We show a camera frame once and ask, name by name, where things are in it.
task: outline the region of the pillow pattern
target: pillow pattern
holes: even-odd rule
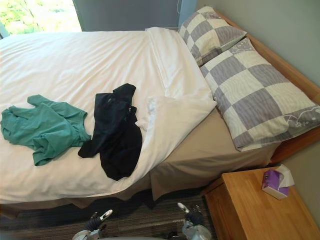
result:
[[[231,48],[246,32],[230,26],[210,6],[205,6],[187,20],[179,29],[198,66]]]
[[[282,142],[320,124],[320,106],[260,56],[248,38],[201,71],[239,151]]]

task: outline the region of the clothes on bed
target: clothes on bed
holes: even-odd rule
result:
[[[0,124],[4,139],[34,149],[35,166],[45,165],[69,147],[81,147],[90,140],[84,127],[85,111],[41,95],[30,96],[27,102],[35,107],[11,106],[2,112]]]
[[[78,152],[82,158],[100,153],[103,170],[116,181],[131,175],[142,147],[142,134],[135,124],[137,109],[132,106],[135,90],[126,83],[113,93],[95,95],[93,137]]]

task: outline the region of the tissue box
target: tissue box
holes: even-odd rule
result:
[[[275,170],[268,170],[263,174],[262,190],[276,199],[284,199],[289,194],[289,187],[279,187],[280,172]]]

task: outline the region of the black clothing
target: black clothing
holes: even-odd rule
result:
[[[135,124],[137,109],[131,106],[135,90],[126,83],[113,93],[95,95],[93,137],[78,152],[82,158],[100,153],[103,170],[114,180],[132,174],[142,147],[141,131]]]

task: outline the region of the green t-shirt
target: green t-shirt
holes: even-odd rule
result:
[[[0,124],[4,139],[34,149],[34,165],[45,165],[91,139],[84,127],[85,111],[41,95],[30,96],[27,102],[35,107],[11,106],[2,112]]]

